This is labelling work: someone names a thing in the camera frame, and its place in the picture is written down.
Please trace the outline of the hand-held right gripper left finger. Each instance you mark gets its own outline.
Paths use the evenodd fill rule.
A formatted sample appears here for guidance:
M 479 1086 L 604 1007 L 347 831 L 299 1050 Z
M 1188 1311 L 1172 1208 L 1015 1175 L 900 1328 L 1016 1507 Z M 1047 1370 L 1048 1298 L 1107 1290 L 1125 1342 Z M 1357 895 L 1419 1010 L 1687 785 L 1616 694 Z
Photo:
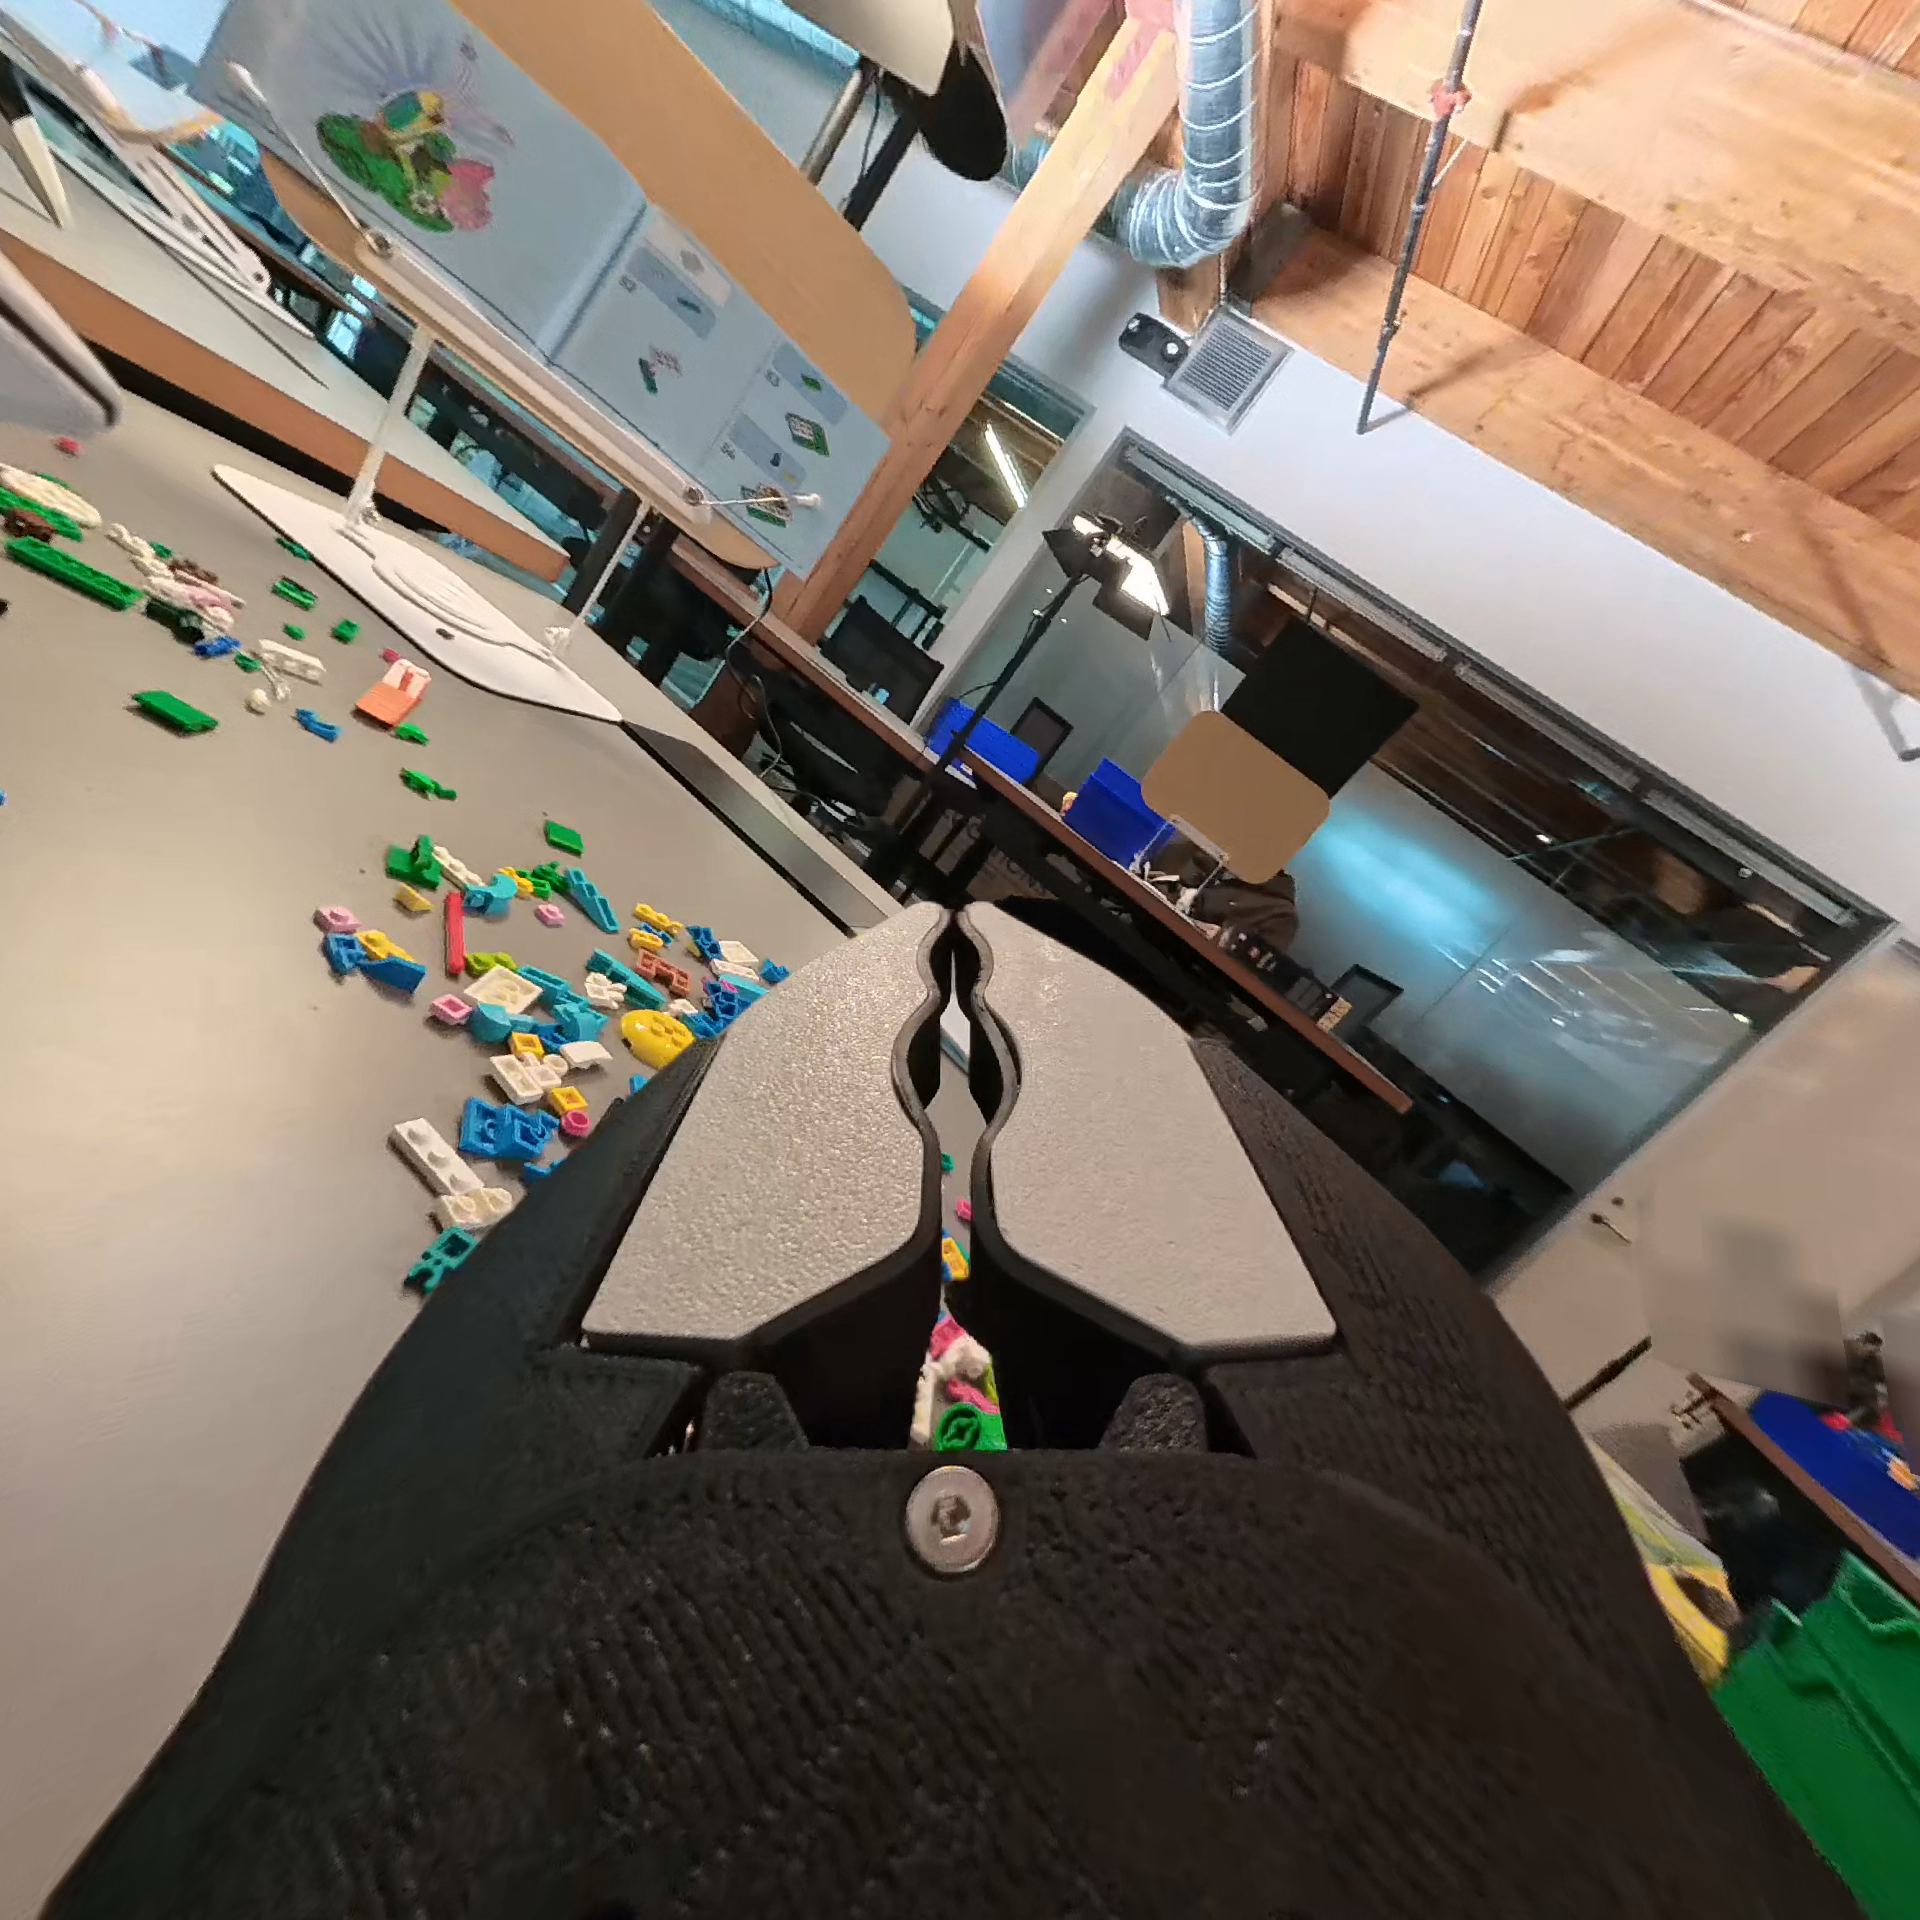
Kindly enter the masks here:
M 920 903 L 680 1058 L 695 1088 L 582 1311 L 582 1345 L 765 1375 L 813 1444 L 902 1444 L 944 1291 L 954 919 Z

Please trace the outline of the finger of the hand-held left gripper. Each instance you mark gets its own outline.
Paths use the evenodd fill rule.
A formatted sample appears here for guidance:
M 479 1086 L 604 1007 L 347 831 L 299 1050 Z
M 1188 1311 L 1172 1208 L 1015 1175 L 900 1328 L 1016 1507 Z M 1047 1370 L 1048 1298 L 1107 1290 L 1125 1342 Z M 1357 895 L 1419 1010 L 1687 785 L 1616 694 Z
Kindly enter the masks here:
M 103 362 L 3 255 L 3 426 L 90 438 L 114 431 L 123 412 Z

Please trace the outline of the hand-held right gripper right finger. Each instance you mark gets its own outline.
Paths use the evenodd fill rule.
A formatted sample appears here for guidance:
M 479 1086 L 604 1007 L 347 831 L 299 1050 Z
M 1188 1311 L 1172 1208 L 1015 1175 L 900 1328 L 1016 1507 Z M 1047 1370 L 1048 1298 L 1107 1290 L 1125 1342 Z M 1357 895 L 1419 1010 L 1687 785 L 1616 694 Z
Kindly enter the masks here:
M 955 916 L 982 1130 L 963 1323 L 1016 1449 L 1092 1449 L 1130 1391 L 1322 1358 L 1336 1319 L 1190 1035 L 999 906 Z

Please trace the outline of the wood-edged grey desk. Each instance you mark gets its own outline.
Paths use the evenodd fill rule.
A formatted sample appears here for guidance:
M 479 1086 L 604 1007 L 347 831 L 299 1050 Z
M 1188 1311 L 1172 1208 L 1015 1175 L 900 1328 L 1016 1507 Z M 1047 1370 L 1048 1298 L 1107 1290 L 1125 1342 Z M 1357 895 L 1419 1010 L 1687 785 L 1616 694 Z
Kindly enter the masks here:
M 86 186 L 66 192 L 76 231 L 52 227 L 4 161 L 4 252 L 110 372 L 140 399 L 344 497 L 410 350 L 400 327 L 354 297 L 338 312 L 294 265 L 272 289 L 311 331 L 279 335 L 274 315 L 253 319 L 232 296 L 205 289 Z M 558 532 L 527 519 L 527 510 L 550 512 L 531 480 L 571 482 L 584 470 L 554 465 L 549 451 L 434 348 L 374 475 L 374 506 L 398 526 L 454 538 L 527 586 L 558 590 L 578 535 L 565 518 Z

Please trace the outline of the white stand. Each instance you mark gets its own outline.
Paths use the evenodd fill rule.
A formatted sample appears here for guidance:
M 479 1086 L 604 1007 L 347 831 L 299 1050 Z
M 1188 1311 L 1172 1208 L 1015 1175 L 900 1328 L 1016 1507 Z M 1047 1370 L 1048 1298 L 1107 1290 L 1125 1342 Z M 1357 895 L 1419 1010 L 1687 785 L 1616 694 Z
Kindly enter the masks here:
M 4 4 L 6 166 L 52 227 L 78 228 L 66 188 L 86 186 L 205 289 L 253 319 L 274 315 L 279 335 L 309 335 L 274 297 L 267 264 L 173 158 L 173 144 L 210 131 L 212 118 L 167 76 L 190 80 L 190 63 L 167 64 L 165 48 L 93 4 L 58 4 L 43 22 Z

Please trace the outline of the long green flat plate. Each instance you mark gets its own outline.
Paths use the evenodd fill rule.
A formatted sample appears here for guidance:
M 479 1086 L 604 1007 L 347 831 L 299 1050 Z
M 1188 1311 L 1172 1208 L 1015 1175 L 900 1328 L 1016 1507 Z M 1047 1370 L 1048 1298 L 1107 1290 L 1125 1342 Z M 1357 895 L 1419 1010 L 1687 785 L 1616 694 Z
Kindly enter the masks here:
M 12 535 L 4 542 L 4 555 L 13 566 L 51 580 L 68 592 L 80 595 L 93 606 L 116 614 L 142 608 L 149 595 L 110 571 L 83 563 L 63 547 L 51 544 L 35 535 Z

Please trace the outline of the long wooden table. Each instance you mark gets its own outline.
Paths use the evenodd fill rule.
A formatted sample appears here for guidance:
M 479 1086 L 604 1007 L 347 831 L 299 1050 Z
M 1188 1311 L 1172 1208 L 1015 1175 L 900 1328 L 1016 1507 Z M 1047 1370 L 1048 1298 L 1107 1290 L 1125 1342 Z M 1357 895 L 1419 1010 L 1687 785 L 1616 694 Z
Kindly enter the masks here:
M 1045 804 L 1032 791 L 1012 783 L 1004 771 L 963 753 L 960 762 L 967 767 L 967 780 L 936 772 L 936 759 L 925 755 L 924 738 L 910 728 L 900 728 L 884 708 L 878 708 L 858 697 L 843 682 L 838 682 L 826 666 L 820 652 L 789 631 L 773 614 L 760 611 L 759 599 L 741 583 L 728 568 L 715 561 L 703 547 L 676 538 L 663 553 L 666 563 L 691 586 L 695 586 L 709 601 L 727 611 L 739 622 L 752 649 L 776 658 L 784 667 L 803 675 L 831 707 L 843 713 L 864 736 L 871 736 L 900 767 L 902 776 L 914 780 L 930 777 L 935 783 L 936 810 L 960 811 L 974 807 L 980 815 L 980 836 L 999 836 L 1006 841 L 1012 859 L 1026 874 L 1040 874 L 1048 858 L 1066 859 L 1077 871 L 1074 889 L 1070 889 L 1070 906 L 1080 906 L 1086 897 L 1103 897 L 1138 919 L 1156 924 L 1159 934 L 1142 942 L 1146 963 L 1165 963 L 1165 944 L 1178 944 L 1190 955 L 1195 967 L 1207 970 L 1220 982 L 1220 990 L 1234 1000 L 1237 1007 L 1250 1010 L 1259 1009 L 1263 1026 L 1256 1030 L 1254 1040 L 1274 1040 L 1279 1032 L 1294 1035 L 1301 1047 L 1307 1047 L 1317 1058 L 1344 1072 L 1367 1095 L 1378 1097 L 1391 1114 L 1407 1115 L 1412 1097 L 1398 1088 L 1384 1072 L 1371 1066 L 1350 1044 L 1332 1039 L 1314 1024 L 1307 1012 L 1290 1001 L 1268 975 L 1247 970 L 1238 958 L 1220 950 L 1198 927 L 1181 916 L 1163 897 L 1159 897 L 1146 880 L 1125 871 L 1096 848 L 1091 846 L 1058 810 Z

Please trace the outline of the scattered group of small bricks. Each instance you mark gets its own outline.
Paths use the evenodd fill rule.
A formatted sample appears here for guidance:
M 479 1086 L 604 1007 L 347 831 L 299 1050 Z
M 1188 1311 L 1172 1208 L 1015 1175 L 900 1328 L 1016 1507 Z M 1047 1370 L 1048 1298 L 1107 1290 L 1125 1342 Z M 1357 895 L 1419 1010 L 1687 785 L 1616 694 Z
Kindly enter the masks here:
M 252 654 L 252 646 L 258 640 L 247 640 L 238 631 L 238 617 L 247 608 L 238 592 L 226 588 L 207 568 L 195 563 L 186 553 L 151 542 L 144 535 L 132 532 L 122 522 L 108 522 L 100 510 L 96 510 L 60 475 L 4 462 L 3 507 L 4 506 L 18 506 L 45 518 L 58 528 L 58 540 L 52 544 L 63 547 L 96 570 L 110 571 L 111 577 L 142 588 L 149 595 L 147 604 L 142 608 L 126 611 L 126 616 L 142 616 L 160 624 L 179 646 L 186 648 L 188 654 L 192 654 L 192 658 L 205 663 L 232 660 L 242 672 L 248 672 L 253 687 L 247 695 L 247 707 L 253 713 L 263 713 L 274 705 L 287 703 L 294 689 L 322 687 L 302 684 L 269 672 Z M 294 636 L 279 642 L 302 649 L 296 640 L 299 638 Z

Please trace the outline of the pile of colourful toy bricks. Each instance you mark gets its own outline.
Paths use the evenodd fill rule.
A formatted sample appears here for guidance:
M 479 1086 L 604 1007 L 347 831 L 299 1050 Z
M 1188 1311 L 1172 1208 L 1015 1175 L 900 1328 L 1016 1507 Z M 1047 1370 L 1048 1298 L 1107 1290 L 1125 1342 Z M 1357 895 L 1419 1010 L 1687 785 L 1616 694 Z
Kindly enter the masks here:
M 429 1298 L 485 1246 L 502 1243 L 514 1274 L 563 1283 L 563 1336 L 584 1346 L 584 1306 L 695 1088 L 680 1058 L 790 977 L 765 967 L 763 982 L 747 982 L 714 964 L 703 1009 L 692 1010 L 668 1004 L 661 977 L 595 951 L 581 982 L 498 963 L 436 1000 L 438 1024 L 494 1050 L 494 1095 L 467 1100 L 453 1132 L 429 1120 L 390 1132 L 394 1152 L 434 1193 L 438 1220 L 405 1284 Z M 946 1291 L 970 1271 L 946 1228 L 942 1262 Z M 991 1360 L 960 1331 L 944 1291 L 902 1447 L 999 1449 Z

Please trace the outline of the studio light on tripod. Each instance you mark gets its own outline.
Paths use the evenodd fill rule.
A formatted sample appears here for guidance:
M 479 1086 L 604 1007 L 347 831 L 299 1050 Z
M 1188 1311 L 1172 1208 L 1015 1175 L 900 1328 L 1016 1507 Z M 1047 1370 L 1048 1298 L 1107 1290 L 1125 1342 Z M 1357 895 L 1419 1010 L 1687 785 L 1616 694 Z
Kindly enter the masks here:
M 1020 667 L 1035 654 L 1080 588 L 1088 588 L 1092 601 L 1140 640 L 1151 638 L 1156 622 L 1167 611 L 1159 566 L 1130 540 L 1114 518 L 1074 515 L 1070 522 L 1048 528 L 1042 540 L 1063 580 L 1040 611 L 1026 620 L 1015 652 L 1007 654 L 994 682 L 974 689 L 974 700 L 967 703 L 970 719 L 949 735 L 936 759 L 917 785 L 893 832 L 868 859 L 866 876 L 884 889 L 893 889 L 900 883 L 910 858 L 920 843 L 924 831 L 951 801 L 949 790 L 954 783 L 949 780 L 949 771 L 972 744 L 974 731 L 987 722 Z

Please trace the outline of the green plastic crate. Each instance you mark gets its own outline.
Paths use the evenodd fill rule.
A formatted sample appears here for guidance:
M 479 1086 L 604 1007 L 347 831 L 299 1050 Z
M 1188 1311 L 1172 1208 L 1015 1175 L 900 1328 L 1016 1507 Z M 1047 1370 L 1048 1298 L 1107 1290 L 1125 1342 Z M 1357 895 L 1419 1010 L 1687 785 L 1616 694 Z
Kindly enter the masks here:
M 1917 1915 L 1917 1614 L 1853 1555 L 1768 1603 L 1714 1690 L 1766 1786 L 1868 1915 Z

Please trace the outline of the metal pipe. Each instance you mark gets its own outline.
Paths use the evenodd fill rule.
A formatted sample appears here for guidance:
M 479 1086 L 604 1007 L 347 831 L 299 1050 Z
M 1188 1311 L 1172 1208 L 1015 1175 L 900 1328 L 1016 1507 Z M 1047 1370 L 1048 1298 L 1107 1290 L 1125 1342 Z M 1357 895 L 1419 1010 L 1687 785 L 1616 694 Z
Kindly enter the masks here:
M 1398 258 L 1395 265 L 1395 278 L 1390 281 L 1390 290 L 1382 304 L 1382 319 L 1375 336 L 1375 356 L 1370 369 L 1370 375 L 1363 386 L 1359 410 L 1355 419 L 1355 435 L 1365 438 L 1371 431 L 1375 401 L 1382 384 L 1382 372 L 1391 345 L 1400 331 L 1400 312 L 1405 303 L 1407 281 L 1412 278 L 1412 264 L 1419 255 L 1419 244 L 1424 239 L 1428 206 L 1434 202 L 1436 184 L 1443 174 L 1443 162 L 1448 148 L 1448 134 L 1453 120 L 1464 111 L 1471 99 L 1471 89 L 1468 87 L 1468 60 L 1471 56 L 1471 47 L 1476 39 L 1476 30 L 1480 23 L 1483 3 L 1464 3 L 1460 10 L 1460 18 L 1455 23 L 1453 42 L 1448 48 L 1447 67 L 1431 84 L 1428 91 L 1428 108 L 1431 108 L 1431 127 L 1428 138 L 1424 144 L 1424 155 L 1419 169 L 1412 180 L 1411 202 L 1407 202 L 1407 222 L 1398 243 Z

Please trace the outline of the wall vent grille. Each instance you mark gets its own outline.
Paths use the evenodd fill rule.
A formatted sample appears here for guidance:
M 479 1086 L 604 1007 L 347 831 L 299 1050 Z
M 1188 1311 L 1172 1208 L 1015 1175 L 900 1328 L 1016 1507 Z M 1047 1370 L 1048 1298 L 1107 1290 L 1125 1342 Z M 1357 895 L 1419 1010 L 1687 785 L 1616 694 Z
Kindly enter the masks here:
M 1250 306 L 1223 303 L 1188 339 L 1184 360 L 1167 372 L 1163 392 L 1229 438 L 1240 431 L 1290 356 L 1291 343 L 1259 323 Z

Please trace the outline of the wooden post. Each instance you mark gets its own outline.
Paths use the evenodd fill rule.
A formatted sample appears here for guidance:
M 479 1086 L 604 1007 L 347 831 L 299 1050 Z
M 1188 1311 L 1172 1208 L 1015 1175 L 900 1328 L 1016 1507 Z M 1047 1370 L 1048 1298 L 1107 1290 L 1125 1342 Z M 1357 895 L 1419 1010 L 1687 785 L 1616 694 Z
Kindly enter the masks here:
M 773 620 L 806 648 L 847 601 L 955 427 L 1035 319 L 1071 252 L 1179 104 L 1172 28 L 1130 10 L 1037 172 L 918 353 L 884 431 L 888 449 L 811 574 L 784 577 Z

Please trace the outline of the silver ventilation duct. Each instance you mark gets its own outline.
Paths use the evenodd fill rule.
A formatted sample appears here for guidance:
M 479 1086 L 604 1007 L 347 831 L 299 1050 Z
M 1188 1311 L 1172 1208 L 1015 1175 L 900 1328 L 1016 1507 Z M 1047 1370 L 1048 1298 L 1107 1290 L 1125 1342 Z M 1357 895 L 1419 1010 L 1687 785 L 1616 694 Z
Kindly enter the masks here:
M 1151 273 L 1223 256 L 1256 212 L 1263 155 L 1266 4 L 1175 7 L 1181 158 L 1132 178 L 1110 202 L 1118 247 Z

